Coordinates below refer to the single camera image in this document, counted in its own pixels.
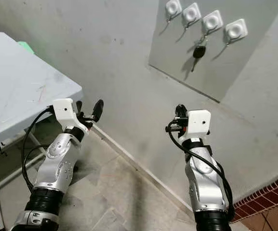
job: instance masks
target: metal frame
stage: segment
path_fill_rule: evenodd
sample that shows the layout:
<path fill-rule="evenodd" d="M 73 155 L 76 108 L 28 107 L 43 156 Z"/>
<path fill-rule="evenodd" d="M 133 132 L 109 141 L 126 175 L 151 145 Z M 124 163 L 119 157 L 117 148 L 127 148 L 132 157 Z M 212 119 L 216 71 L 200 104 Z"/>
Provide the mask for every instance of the metal frame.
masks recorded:
<path fill-rule="evenodd" d="M 29 133 L 28 137 L 32 140 L 32 142 L 36 145 L 40 145 L 39 141 L 36 139 L 36 137 L 32 134 Z M 27 164 L 26 167 L 30 167 L 33 163 L 35 163 L 36 161 L 38 161 L 39 159 L 41 159 L 42 157 L 44 157 L 46 155 L 46 151 L 44 150 L 44 148 L 39 148 L 39 150 L 41 151 L 41 154 L 37 155 L 36 157 L 34 157 L 32 160 L 30 160 Z M 21 174 L 21 168 L 18 168 L 16 171 L 14 171 L 12 174 L 10 174 L 9 176 L 7 176 L 6 178 L 4 178 L 3 180 L 0 181 L 0 188 L 2 186 L 4 186 L 6 183 L 8 183 L 9 181 L 11 181 L 12 179 L 14 179 L 15 177 L 17 177 L 18 175 Z M 0 211 L 0 231 L 5 230 L 4 228 L 4 222 L 3 222 L 3 217 L 2 217 L 2 213 Z"/>

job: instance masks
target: white folding table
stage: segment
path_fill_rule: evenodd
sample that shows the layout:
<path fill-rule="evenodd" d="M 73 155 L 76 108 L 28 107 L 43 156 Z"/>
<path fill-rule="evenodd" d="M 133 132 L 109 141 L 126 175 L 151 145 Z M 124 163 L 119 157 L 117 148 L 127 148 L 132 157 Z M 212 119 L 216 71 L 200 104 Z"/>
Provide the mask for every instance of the white folding table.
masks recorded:
<path fill-rule="evenodd" d="M 54 99 L 72 98 L 77 101 L 82 97 L 80 85 L 29 53 L 11 37 L 0 33 L 0 143 L 3 142 L 5 147 L 22 138 L 24 129 Z M 29 137 L 39 144 L 32 134 Z M 42 156 L 38 155 L 28 165 Z M 21 169 L 17 169 L 2 180 L 0 187 L 20 172 Z M 3 229 L 0 212 L 0 230 Z"/>

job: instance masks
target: black cable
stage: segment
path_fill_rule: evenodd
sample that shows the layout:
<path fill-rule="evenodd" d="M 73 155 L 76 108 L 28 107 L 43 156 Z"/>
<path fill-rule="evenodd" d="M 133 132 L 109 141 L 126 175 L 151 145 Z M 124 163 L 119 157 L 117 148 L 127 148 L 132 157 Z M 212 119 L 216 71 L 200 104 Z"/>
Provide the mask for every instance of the black cable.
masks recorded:
<path fill-rule="evenodd" d="M 32 189 L 33 189 L 33 184 L 30 182 L 30 180 L 28 179 L 28 175 L 27 175 L 27 171 L 26 171 L 26 162 L 27 162 L 27 158 L 29 157 L 29 155 L 36 149 L 38 148 L 47 148 L 49 147 L 49 145 L 47 144 L 42 144 L 42 145 L 37 145 L 35 146 L 34 148 L 32 148 L 28 154 L 24 157 L 24 160 L 23 160 L 23 164 L 22 164 L 22 174 L 24 173 L 24 175 L 26 176 L 26 183 L 28 185 L 32 185 Z"/>
<path fill-rule="evenodd" d="M 267 225 L 269 226 L 269 228 L 271 229 L 271 231 L 274 231 L 272 226 L 269 224 L 267 217 L 264 216 L 264 214 L 262 213 L 262 216 L 264 217 L 264 220 L 266 221 Z"/>
<path fill-rule="evenodd" d="M 180 148 L 181 150 L 183 150 L 185 153 L 188 153 L 190 154 L 191 156 L 199 159 L 200 161 L 204 162 L 205 164 L 207 164 L 209 167 L 211 167 L 219 176 L 220 178 L 222 179 L 223 183 L 224 183 L 224 188 L 225 188 L 225 194 L 227 196 L 227 199 L 229 201 L 229 207 L 228 207 L 228 220 L 231 221 L 233 218 L 234 218 L 234 215 L 235 215 L 235 211 L 234 211 L 234 206 L 233 206 L 233 195 L 232 195 L 232 190 L 231 190 L 231 187 L 228 183 L 228 181 L 226 180 L 225 178 L 225 175 L 219 171 L 213 164 L 211 164 L 209 161 L 207 161 L 206 159 L 204 159 L 203 157 L 195 154 L 194 152 L 184 148 L 183 146 L 181 146 L 177 141 L 176 139 L 173 137 L 172 135 L 172 132 L 171 132 L 171 125 L 174 124 L 175 121 L 171 121 L 169 124 L 168 124 L 168 133 L 169 133 L 169 136 L 171 138 L 171 140 L 173 141 L 173 143 L 178 147 Z"/>
<path fill-rule="evenodd" d="M 23 166 L 23 162 L 24 162 L 24 149 L 25 149 L 25 143 L 26 143 L 26 140 L 27 140 L 27 137 L 29 135 L 29 133 L 31 132 L 33 126 L 36 124 L 37 120 L 39 120 L 39 118 L 45 114 L 46 112 L 52 112 L 52 107 L 48 107 L 46 110 L 42 111 L 35 119 L 34 121 L 32 122 L 32 124 L 29 126 L 25 136 L 24 136 L 24 139 L 23 139 L 23 145 L 22 145 L 22 149 L 21 149 L 21 164 L 22 164 L 22 175 L 23 175 L 23 178 L 27 184 L 27 187 L 28 189 L 30 190 L 30 192 L 32 192 L 33 190 L 33 184 L 28 180 L 28 177 L 27 177 L 27 174 L 24 173 L 23 169 L 24 169 L 24 166 Z"/>

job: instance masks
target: tiled floor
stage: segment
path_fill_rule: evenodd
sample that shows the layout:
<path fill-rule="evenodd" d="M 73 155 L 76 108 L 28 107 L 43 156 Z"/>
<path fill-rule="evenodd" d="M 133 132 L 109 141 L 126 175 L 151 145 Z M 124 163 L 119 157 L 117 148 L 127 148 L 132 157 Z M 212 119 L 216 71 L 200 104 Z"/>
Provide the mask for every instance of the tiled floor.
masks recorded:
<path fill-rule="evenodd" d="M 51 136 L 51 132 L 43 131 L 45 139 L 42 142 L 50 140 Z M 61 207 L 60 231 L 196 230 L 192 213 L 187 215 L 178 209 L 93 132 L 85 139 L 81 154 L 79 170 L 74 174 L 74 183 Z M 31 179 L 35 178 L 38 166 L 28 170 Z M 0 189 L 6 228 L 12 226 L 28 197 L 22 176 Z M 232 230 L 248 229 L 236 223 Z"/>
<path fill-rule="evenodd" d="M 264 212 L 263 214 L 271 228 L 262 214 L 246 218 L 241 222 L 252 231 L 278 231 L 278 207 Z"/>

